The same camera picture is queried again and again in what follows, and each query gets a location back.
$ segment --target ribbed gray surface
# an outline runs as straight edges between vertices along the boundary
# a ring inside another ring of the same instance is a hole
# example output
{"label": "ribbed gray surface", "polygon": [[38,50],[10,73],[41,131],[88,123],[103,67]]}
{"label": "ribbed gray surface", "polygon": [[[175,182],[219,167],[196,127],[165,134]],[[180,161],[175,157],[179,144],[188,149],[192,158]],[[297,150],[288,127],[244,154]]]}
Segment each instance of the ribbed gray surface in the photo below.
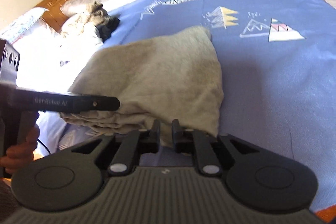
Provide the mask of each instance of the ribbed gray surface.
{"label": "ribbed gray surface", "polygon": [[5,223],[322,223],[308,210],[279,216],[252,211],[237,203],[218,179],[202,177],[191,167],[167,169],[138,167],[128,177],[110,179],[101,194],[80,208],[63,213],[21,209]]}

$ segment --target blanket fold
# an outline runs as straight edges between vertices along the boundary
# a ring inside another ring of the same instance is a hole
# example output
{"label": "blanket fold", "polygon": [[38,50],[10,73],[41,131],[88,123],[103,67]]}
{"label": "blanket fold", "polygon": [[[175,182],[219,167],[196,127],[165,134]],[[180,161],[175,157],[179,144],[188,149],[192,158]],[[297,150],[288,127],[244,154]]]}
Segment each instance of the blanket fold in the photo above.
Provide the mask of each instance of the blanket fold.
{"label": "blanket fold", "polygon": [[171,143],[173,119],[185,127],[218,134],[223,100],[221,65],[204,27],[96,52],[69,91],[115,96],[116,112],[62,114],[68,123],[100,133],[151,128],[162,122],[161,140]]}

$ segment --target silver screw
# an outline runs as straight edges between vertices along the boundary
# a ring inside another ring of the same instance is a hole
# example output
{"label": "silver screw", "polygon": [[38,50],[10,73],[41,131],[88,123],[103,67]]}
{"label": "silver screw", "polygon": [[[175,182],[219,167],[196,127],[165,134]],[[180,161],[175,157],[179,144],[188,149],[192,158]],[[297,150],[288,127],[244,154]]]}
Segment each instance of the silver screw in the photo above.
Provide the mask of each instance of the silver screw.
{"label": "silver screw", "polygon": [[219,172],[219,167],[216,165],[206,165],[203,167],[203,171],[207,174],[216,174]]}
{"label": "silver screw", "polygon": [[115,173],[121,173],[127,170],[127,166],[125,164],[112,164],[110,170]]}

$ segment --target bed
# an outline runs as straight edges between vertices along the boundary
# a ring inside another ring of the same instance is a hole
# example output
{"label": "bed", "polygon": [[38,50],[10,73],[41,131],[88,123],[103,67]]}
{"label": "bed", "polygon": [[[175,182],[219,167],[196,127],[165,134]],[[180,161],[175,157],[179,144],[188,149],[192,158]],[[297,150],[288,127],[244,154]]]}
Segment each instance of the bed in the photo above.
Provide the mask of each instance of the bed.
{"label": "bed", "polygon": [[[71,7],[91,1],[70,0],[63,12],[71,16]],[[320,185],[311,210],[325,221],[335,216],[331,206],[336,204],[336,0],[97,1],[121,20],[103,47],[194,25],[209,28],[222,66],[225,96],[219,132],[310,167]],[[59,3],[63,0],[49,6],[52,18],[59,18]],[[58,26],[66,19],[60,18]],[[53,152],[99,134],[66,125],[56,114],[47,115],[39,120],[41,140]],[[158,155],[144,155],[141,164],[188,165],[190,161],[162,148]]]}

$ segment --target mattress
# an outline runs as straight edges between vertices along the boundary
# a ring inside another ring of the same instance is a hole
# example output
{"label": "mattress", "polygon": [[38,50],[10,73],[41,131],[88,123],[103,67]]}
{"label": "mattress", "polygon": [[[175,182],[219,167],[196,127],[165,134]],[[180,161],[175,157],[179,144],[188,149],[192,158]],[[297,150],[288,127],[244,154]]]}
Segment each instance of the mattress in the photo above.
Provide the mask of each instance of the mattress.
{"label": "mattress", "polygon": [[[319,190],[313,211],[336,203],[336,12],[324,0],[137,0],[111,11],[121,24],[103,47],[210,29],[222,67],[219,132],[310,167]],[[66,148],[90,138],[70,126]],[[169,149],[143,165],[190,164]]]}

